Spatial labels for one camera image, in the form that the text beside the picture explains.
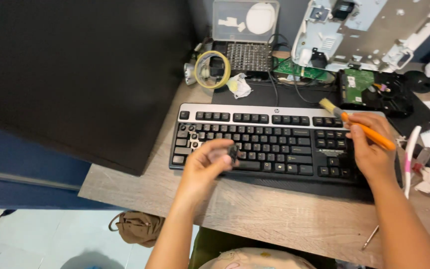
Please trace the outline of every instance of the green circuit board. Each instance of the green circuit board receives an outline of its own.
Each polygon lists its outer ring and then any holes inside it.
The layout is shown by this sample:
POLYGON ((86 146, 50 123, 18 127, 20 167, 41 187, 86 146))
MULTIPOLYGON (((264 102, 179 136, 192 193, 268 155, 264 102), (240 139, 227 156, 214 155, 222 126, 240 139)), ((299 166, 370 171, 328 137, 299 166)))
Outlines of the green circuit board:
POLYGON ((343 90, 343 99, 346 103, 363 104, 362 92, 374 83, 374 74, 371 71, 345 69, 346 87, 343 90))
MULTIPOLYGON (((281 62, 284 60, 283 58, 278 58, 278 62, 281 62)), ((317 76, 319 80, 327 81, 328 80, 328 73, 326 73, 325 70, 313 68, 313 67, 301 67, 291 60, 287 60, 280 65, 276 69, 273 70, 273 72, 293 75, 293 66, 295 66, 295 76, 302 76, 302 77, 309 77, 309 78, 315 78, 317 76)))

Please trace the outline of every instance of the keyboard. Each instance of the keyboard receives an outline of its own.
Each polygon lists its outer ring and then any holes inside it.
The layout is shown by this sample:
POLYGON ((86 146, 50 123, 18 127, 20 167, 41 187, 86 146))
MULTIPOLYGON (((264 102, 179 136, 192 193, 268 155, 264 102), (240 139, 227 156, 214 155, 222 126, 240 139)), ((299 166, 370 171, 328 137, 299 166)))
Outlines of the keyboard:
POLYGON ((347 132, 324 109, 183 103, 169 168, 183 169, 187 156, 204 142, 226 138, 235 142, 240 162, 226 174, 369 188, 347 132))

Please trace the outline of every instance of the tape roll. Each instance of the tape roll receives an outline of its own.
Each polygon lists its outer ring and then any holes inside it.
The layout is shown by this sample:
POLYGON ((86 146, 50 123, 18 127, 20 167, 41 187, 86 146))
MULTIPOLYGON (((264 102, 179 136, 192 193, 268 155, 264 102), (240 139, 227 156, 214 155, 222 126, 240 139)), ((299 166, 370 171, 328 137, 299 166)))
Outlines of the tape roll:
POLYGON ((218 51, 210 50, 203 53, 202 55, 200 55, 200 57, 197 59, 197 62, 195 63, 195 79, 200 85, 208 89, 218 89, 224 86, 228 82, 228 79, 230 78, 230 73, 231 73, 230 62, 221 52, 218 52, 218 51), (214 56, 218 56, 223 59, 225 70, 224 70, 222 79, 218 83, 215 83, 215 85, 209 86, 205 83, 204 78, 201 76, 201 72, 202 72, 202 67, 204 66, 206 60, 214 56))

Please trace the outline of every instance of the desk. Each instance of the desk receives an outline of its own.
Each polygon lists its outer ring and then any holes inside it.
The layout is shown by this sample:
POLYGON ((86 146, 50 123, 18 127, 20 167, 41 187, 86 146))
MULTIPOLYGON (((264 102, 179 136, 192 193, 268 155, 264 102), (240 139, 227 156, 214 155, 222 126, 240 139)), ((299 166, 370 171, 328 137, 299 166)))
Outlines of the desk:
MULTIPOLYGON (((430 95, 421 97, 429 99, 430 95)), ((210 103, 212 92, 184 82, 165 118, 146 172, 135 177, 92 165, 79 196, 166 217, 181 171, 169 170, 170 144, 181 103, 210 103)), ((404 151, 399 150, 401 161, 404 151)), ((410 201, 430 234, 430 197, 411 188, 410 201)), ((359 263, 382 266, 377 235, 360 248, 377 225, 374 205, 254 186, 220 179, 206 210, 194 224, 288 248, 359 263)))

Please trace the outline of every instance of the clear plastic box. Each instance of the clear plastic box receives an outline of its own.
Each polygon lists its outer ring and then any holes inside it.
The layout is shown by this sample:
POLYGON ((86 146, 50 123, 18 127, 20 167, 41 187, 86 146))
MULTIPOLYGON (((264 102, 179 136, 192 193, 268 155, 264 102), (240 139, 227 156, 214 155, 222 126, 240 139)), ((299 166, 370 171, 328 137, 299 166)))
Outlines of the clear plastic box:
POLYGON ((212 38, 217 41, 267 42, 275 33, 276 0, 215 0, 212 38))

